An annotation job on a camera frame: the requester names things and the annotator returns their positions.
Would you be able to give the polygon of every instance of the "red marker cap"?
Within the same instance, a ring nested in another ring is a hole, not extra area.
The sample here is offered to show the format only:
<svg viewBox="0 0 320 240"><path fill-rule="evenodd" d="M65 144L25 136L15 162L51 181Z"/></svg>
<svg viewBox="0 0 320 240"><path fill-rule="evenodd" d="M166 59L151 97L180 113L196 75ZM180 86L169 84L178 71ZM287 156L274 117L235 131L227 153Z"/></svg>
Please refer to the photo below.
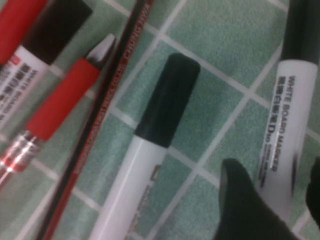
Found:
<svg viewBox="0 0 320 240"><path fill-rule="evenodd" d="M109 34L85 58L79 59L64 80L33 114L26 129L47 141L59 128L85 92L95 83L115 43Z"/></svg>
<svg viewBox="0 0 320 240"><path fill-rule="evenodd" d="M7 0L0 12L0 65L4 65L23 40L48 0Z"/></svg>

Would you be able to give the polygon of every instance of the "red pencil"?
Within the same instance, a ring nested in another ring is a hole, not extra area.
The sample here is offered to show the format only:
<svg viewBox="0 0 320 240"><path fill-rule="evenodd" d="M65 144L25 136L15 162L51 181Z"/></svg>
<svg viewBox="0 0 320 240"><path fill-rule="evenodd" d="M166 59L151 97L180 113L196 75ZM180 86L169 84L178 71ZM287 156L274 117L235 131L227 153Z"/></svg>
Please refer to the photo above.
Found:
<svg viewBox="0 0 320 240"><path fill-rule="evenodd" d="M55 190L47 213L37 233L36 240L51 240L71 192L77 182L89 152L97 137L107 109L116 92L154 0L137 0L122 33L117 50L99 88L78 143Z"/></svg>

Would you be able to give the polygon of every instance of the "black marker cap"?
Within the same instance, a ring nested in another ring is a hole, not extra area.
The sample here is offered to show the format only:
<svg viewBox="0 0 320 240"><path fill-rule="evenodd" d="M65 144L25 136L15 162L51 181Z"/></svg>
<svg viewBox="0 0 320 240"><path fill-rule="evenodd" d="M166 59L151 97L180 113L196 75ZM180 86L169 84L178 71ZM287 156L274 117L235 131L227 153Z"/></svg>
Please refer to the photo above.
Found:
<svg viewBox="0 0 320 240"><path fill-rule="evenodd" d="M53 0L28 32L22 45L52 64L92 13L82 0Z"/></svg>
<svg viewBox="0 0 320 240"><path fill-rule="evenodd" d="M281 60L304 60L318 65L320 0L290 0Z"/></svg>
<svg viewBox="0 0 320 240"><path fill-rule="evenodd" d="M170 55L134 134L168 148L199 72L196 61L180 53Z"/></svg>

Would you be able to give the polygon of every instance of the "pen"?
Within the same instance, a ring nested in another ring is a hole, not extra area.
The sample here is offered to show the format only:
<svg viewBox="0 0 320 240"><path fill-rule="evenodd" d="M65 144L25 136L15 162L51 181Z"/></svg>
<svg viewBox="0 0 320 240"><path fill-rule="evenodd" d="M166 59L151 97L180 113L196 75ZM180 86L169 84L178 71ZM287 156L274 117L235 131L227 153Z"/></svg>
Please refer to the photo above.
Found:
<svg viewBox="0 0 320 240"><path fill-rule="evenodd" d="M285 222L308 124L320 57L320 1L291 0L256 189Z"/></svg>
<svg viewBox="0 0 320 240"><path fill-rule="evenodd" d="M199 72L180 53L168 58L89 240L124 240L135 231Z"/></svg>
<svg viewBox="0 0 320 240"><path fill-rule="evenodd" d="M85 92L96 82L115 43L109 34L85 57L80 58L62 82L28 120L25 129L14 138L0 160L0 188L15 173L26 169L43 144L59 128Z"/></svg>
<svg viewBox="0 0 320 240"><path fill-rule="evenodd" d="M0 12L0 69L12 56L48 0L7 0Z"/></svg>
<svg viewBox="0 0 320 240"><path fill-rule="evenodd" d="M153 3L154 0L137 0L132 9L84 128L40 225L36 240L50 240L55 233L71 192L85 165L111 100L115 95L119 81L127 68L129 59L143 31Z"/></svg>
<svg viewBox="0 0 320 240"><path fill-rule="evenodd" d="M0 130L91 13L82 0L49 4L0 72Z"/></svg>

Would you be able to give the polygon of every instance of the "pen tip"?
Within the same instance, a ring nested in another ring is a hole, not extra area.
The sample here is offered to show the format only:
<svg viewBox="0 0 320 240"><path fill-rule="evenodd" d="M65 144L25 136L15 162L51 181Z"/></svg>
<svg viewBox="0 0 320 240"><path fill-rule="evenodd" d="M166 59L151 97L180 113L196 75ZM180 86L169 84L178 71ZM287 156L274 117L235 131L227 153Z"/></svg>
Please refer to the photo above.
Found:
<svg viewBox="0 0 320 240"><path fill-rule="evenodd" d="M98 42L86 55L85 59L101 70L108 61L116 42L113 34L108 34L104 39Z"/></svg>

